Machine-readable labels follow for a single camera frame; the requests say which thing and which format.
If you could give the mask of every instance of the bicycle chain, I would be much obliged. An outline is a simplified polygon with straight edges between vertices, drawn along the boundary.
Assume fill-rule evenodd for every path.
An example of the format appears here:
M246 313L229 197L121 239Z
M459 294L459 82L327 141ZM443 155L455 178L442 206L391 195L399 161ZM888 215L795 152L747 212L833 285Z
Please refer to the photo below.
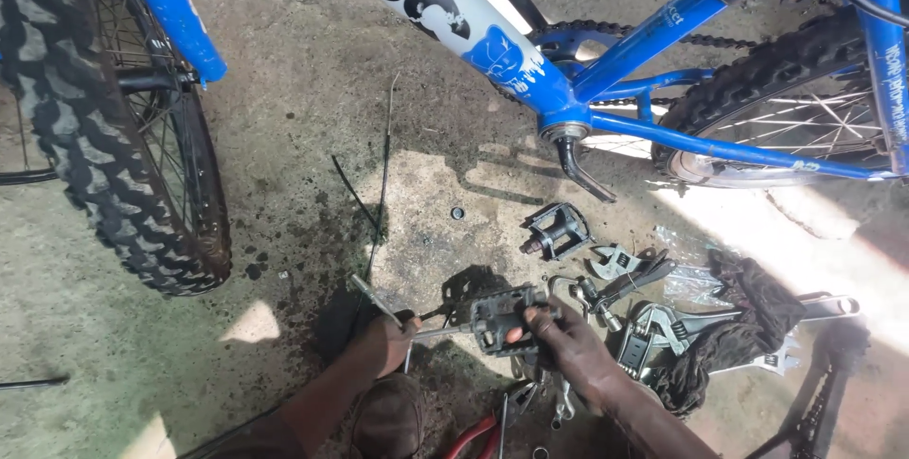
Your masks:
M535 40L539 36L550 33L552 31L564 30L564 29L573 29L573 30L587 30L587 31L596 31L599 33L608 34L615 36L617 38L622 38L626 34L634 30L634 26L626 26L618 24L616 22L595 22L593 20L572 20L571 22L558 22L555 24L550 24L546 27L533 30L529 32L526 37L535 44ZM754 48L758 46L756 41L742 40L742 39L733 39L722 36L711 36L711 35L687 35L679 40L679 43L689 43L691 45L699 46L712 46L715 48L734 48L735 50L742 50L744 48ZM508 93L502 87L494 85L499 93L508 100L517 102L518 100L514 95ZM671 106L676 102L677 99L651 99L650 102L653 105L657 106ZM592 106L622 106L622 105L632 105L636 103L636 99L611 99L611 100L597 100L591 102Z

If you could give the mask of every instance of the seat tube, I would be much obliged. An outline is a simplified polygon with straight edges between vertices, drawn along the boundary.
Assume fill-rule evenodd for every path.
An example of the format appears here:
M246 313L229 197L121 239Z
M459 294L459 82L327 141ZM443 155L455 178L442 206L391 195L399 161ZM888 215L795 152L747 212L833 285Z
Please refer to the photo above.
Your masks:
M900 11L900 0L872 0L892 11ZM906 88L903 28L859 10L868 46L868 62L874 89L877 116L890 152L892 171L909 175L909 137L906 131L909 91Z

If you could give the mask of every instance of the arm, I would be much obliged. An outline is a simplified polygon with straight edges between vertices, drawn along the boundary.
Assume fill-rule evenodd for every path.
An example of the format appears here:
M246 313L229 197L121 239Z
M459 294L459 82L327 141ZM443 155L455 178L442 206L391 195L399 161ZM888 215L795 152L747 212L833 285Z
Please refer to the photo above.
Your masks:
M535 307L525 311L525 319L531 331L549 345L555 366L591 411L615 418L648 457L717 457L701 438L635 385L577 312L555 297L549 298L549 304L562 309L561 319L554 321L549 312Z
M389 317L375 319L340 358L281 407L279 415L294 431L307 456L315 455L357 395L403 362L420 325L415 318L401 331Z

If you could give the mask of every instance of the rear wheel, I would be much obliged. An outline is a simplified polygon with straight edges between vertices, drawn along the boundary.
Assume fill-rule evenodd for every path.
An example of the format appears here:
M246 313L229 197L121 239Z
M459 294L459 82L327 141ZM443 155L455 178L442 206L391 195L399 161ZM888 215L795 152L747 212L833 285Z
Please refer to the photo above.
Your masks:
M98 239L150 287L230 272L226 206L193 72L142 0L0 0L3 77Z
M691 87L661 125L806 158L887 170L890 161L864 67L865 44L852 8L816 18L759 46ZM692 184L756 188L830 177L677 151L654 144L663 174Z

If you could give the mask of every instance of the black tire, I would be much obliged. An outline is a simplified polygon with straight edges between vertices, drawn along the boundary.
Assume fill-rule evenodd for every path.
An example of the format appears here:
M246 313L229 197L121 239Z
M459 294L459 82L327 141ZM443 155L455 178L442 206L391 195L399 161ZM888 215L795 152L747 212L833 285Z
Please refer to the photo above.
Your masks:
M222 283L230 272L229 228L205 123L181 121L198 134L193 148L199 151L187 165L210 170L202 188L210 202L207 227L199 232L178 217L154 169L101 47L89 0L0 0L0 13L3 78L98 239L165 294L195 295ZM199 105L191 90L175 98Z
M799 30L756 47L746 57L716 70L714 76L688 88L672 105L660 124L691 136L709 136L713 130L767 99L819 80L837 70L867 59L858 16L851 7L833 15L813 18ZM717 174L687 170L686 154L654 143L653 164L665 176L712 187L771 187L801 185L831 177L810 171L767 171L767 180L733 181Z

